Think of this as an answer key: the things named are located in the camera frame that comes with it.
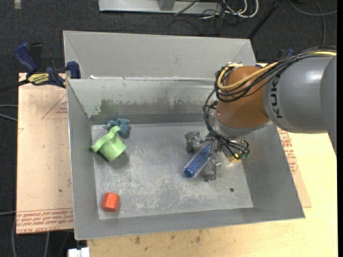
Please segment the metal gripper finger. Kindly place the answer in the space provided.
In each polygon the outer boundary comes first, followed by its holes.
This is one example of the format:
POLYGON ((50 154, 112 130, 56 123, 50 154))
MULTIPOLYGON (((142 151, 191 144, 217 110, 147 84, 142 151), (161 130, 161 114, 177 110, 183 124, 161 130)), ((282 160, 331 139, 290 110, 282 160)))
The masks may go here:
POLYGON ((199 146, 204 142, 203 137, 200 135, 199 131, 188 132, 185 134, 186 140, 186 151, 188 153, 193 153, 199 146))
POLYGON ((212 181, 216 180, 217 178, 217 171, 221 162, 214 156, 211 156, 207 159, 205 163, 205 167, 202 170, 202 176, 205 181, 212 181))

